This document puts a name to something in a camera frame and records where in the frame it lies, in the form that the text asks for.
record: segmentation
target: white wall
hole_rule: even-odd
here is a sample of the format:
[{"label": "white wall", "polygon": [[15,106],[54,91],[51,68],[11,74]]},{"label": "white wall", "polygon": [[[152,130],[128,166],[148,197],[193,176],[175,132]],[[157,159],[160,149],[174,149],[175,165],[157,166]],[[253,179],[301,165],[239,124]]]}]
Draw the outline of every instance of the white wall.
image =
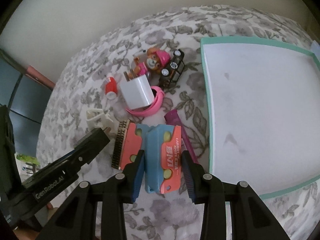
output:
[{"label": "white wall", "polygon": [[0,47],[56,82],[70,57],[116,27],[173,6],[253,7],[306,27],[302,0],[24,0],[0,36]]}]

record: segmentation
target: floral tablecloth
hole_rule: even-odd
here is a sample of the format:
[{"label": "floral tablecloth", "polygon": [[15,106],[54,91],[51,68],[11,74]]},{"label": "floral tablecloth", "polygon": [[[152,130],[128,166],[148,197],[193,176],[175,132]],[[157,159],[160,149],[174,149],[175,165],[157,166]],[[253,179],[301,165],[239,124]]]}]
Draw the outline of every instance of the floral tablecloth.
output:
[{"label": "floral tablecloth", "polygon": [[[209,122],[204,76],[201,66],[200,39],[216,36],[258,36],[288,42],[309,49],[310,37],[294,21],[255,9],[227,5],[176,8],[136,20],[116,29],[76,54],[62,72],[41,124],[37,158],[44,167],[73,149],[88,129],[88,108],[110,110],[119,121],[130,118],[137,123],[164,123],[164,114],[178,109],[199,162],[208,170]],[[106,75],[117,82],[131,67],[133,55],[157,46],[172,53],[185,52],[184,72],[178,85],[165,91],[161,110],[152,117],[136,118],[125,111],[121,94],[116,100],[104,95]],[[114,138],[103,151],[79,172],[79,179],[62,192],[65,199],[81,182],[98,183],[118,173],[111,168]],[[291,239],[307,239],[320,219],[320,180],[290,194],[264,202]],[[231,239],[230,210],[227,206],[227,239]],[[200,237],[203,206],[193,205],[184,181],[178,191],[161,195],[147,194],[144,182],[133,205],[124,205],[128,239],[197,240]],[[97,235],[101,227],[97,219]]]}]

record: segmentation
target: white paper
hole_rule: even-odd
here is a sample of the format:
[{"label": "white paper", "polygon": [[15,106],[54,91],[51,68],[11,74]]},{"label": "white paper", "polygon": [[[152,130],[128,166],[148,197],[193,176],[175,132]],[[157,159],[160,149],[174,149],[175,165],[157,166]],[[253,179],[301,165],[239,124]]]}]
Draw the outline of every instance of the white paper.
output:
[{"label": "white paper", "polygon": [[273,46],[204,45],[212,174],[259,194],[320,174],[320,81],[312,57]]}]

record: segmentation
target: toy dog ear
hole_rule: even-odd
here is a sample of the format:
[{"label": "toy dog ear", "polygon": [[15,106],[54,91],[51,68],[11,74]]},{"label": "toy dog ear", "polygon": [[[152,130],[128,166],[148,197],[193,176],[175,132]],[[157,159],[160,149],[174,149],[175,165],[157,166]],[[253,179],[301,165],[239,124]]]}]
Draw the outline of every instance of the toy dog ear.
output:
[{"label": "toy dog ear", "polygon": [[157,50],[159,50],[159,48],[156,47],[151,47],[147,50],[147,56],[154,54]]}]

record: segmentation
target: black toy car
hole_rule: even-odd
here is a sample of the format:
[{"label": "black toy car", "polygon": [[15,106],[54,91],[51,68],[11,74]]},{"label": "black toy car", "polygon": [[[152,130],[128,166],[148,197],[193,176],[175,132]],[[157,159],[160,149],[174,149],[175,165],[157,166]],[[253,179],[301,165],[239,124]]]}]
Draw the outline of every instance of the black toy car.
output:
[{"label": "black toy car", "polygon": [[159,87],[162,89],[171,88],[176,85],[184,70],[184,52],[180,49],[173,52],[172,60],[161,70]]}]

